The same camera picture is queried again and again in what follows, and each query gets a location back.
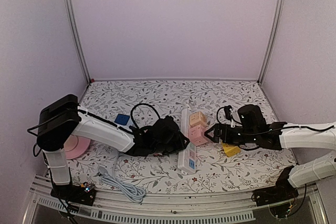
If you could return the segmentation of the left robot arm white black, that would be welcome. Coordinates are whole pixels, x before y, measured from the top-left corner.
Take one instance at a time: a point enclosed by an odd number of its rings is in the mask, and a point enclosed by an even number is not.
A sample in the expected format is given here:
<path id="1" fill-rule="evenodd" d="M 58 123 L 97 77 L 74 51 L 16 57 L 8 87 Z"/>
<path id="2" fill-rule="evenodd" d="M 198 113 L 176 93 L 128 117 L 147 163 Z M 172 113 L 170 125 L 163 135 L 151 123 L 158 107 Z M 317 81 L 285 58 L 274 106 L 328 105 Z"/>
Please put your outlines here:
<path id="1" fill-rule="evenodd" d="M 158 118 L 150 126 L 132 124 L 125 129 L 80 106 L 73 94 L 42 109 L 38 125 L 27 132 L 36 137 L 37 146 L 46 156 L 52 182 L 67 200 L 78 195 L 65 157 L 65 142 L 70 136 L 89 138 L 135 157 L 174 154 L 186 149 L 190 142 L 171 116 Z"/>

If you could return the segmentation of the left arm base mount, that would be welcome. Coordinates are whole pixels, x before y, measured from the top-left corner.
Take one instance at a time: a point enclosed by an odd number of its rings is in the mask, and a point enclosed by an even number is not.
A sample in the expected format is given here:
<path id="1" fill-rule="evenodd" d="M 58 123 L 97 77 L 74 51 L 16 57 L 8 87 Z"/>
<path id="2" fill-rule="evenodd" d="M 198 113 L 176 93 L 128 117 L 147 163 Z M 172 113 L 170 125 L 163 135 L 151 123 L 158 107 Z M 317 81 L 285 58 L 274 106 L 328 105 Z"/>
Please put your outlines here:
<path id="1" fill-rule="evenodd" d="M 96 187 L 92 183 L 84 182 L 81 185 L 56 185 L 51 181 L 51 196 L 64 201 L 65 203 L 77 203 L 86 206 L 93 206 L 96 198 Z"/>

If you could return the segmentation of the pink cube socket plug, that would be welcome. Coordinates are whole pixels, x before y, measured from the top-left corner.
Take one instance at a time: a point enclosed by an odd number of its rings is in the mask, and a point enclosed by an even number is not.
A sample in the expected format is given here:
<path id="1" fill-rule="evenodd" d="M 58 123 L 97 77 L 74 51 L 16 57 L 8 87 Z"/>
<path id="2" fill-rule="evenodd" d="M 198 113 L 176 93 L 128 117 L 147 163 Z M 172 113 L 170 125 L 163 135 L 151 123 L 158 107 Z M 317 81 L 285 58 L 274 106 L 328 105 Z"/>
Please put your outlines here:
<path id="1" fill-rule="evenodd" d="M 208 139 L 204 135 L 205 127 L 196 125 L 188 131 L 188 138 L 195 146 L 201 146 L 208 143 Z"/>

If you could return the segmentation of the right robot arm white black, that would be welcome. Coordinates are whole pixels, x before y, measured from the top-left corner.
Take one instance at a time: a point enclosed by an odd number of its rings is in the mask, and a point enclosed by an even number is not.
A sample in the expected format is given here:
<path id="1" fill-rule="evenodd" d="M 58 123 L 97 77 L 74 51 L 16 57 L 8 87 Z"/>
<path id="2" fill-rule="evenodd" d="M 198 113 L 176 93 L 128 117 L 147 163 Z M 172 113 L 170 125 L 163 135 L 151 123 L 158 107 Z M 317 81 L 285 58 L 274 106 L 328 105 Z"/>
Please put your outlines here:
<path id="1" fill-rule="evenodd" d="M 288 122 L 268 124 L 257 105 L 248 104 L 237 110 L 235 121 L 231 106 L 223 107 L 230 124 L 217 122 L 205 131 L 206 138 L 214 143 L 234 146 L 255 144 L 258 148 L 283 150 L 291 148 L 317 148 L 330 150 L 323 157 L 302 165 L 285 168 L 279 175 L 271 196 L 284 200 L 292 188 L 335 175 L 335 123 L 300 125 Z"/>

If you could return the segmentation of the white power strip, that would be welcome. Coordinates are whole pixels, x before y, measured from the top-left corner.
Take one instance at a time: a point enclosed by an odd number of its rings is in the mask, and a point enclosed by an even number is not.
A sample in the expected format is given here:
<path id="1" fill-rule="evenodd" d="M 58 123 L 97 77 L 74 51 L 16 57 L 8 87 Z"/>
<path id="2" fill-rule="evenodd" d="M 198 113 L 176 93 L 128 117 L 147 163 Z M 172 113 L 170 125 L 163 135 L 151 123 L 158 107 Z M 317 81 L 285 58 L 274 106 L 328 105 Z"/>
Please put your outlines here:
<path id="1" fill-rule="evenodd" d="M 185 104 L 181 114 L 181 132 L 188 137 L 190 129 L 191 108 Z M 196 173 L 196 146 L 193 143 L 188 143 L 186 149 L 178 153 L 177 167 L 182 174 L 191 175 Z"/>

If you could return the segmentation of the yellow cube socket plug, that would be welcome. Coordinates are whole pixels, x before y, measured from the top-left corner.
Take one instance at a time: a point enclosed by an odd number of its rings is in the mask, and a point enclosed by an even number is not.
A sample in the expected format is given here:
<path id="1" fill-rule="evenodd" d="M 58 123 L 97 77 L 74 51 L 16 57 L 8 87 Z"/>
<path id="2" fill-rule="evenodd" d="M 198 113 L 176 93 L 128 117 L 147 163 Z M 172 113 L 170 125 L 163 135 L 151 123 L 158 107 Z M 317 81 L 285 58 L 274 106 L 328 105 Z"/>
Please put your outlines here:
<path id="1" fill-rule="evenodd" d="M 232 157 L 240 153 L 240 148 L 238 146 L 222 143 L 222 147 L 227 157 Z"/>

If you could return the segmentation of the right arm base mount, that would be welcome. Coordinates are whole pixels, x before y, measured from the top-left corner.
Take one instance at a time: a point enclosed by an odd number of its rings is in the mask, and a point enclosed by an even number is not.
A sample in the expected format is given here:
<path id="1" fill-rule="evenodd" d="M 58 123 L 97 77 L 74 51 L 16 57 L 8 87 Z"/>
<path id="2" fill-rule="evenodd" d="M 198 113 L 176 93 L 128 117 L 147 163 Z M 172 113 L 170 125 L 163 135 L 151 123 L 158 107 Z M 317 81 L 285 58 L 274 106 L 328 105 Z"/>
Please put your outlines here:
<path id="1" fill-rule="evenodd" d="M 289 173 L 293 168 L 294 166 L 286 167 L 280 173 L 274 186 L 254 190 L 251 200 L 257 206 L 264 206 L 298 197 L 297 188 L 293 187 L 288 181 Z"/>

